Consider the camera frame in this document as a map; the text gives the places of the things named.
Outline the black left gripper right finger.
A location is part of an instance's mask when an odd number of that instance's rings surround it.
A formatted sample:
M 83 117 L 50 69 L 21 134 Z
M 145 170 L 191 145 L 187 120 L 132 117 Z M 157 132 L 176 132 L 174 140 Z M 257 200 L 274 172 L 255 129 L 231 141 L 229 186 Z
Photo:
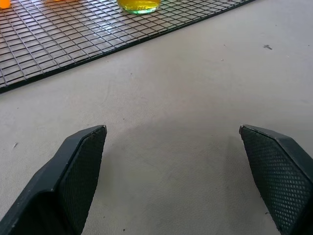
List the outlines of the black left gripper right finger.
M 251 173 L 282 235 L 313 233 L 313 159 L 291 137 L 242 125 Z

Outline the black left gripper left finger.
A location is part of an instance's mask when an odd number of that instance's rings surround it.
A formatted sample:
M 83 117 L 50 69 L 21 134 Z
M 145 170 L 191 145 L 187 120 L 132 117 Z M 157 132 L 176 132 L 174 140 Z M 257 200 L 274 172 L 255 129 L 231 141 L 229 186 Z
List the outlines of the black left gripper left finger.
M 80 235 L 97 188 L 104 125 L 67 137 L 0 221 L 2 235 Z

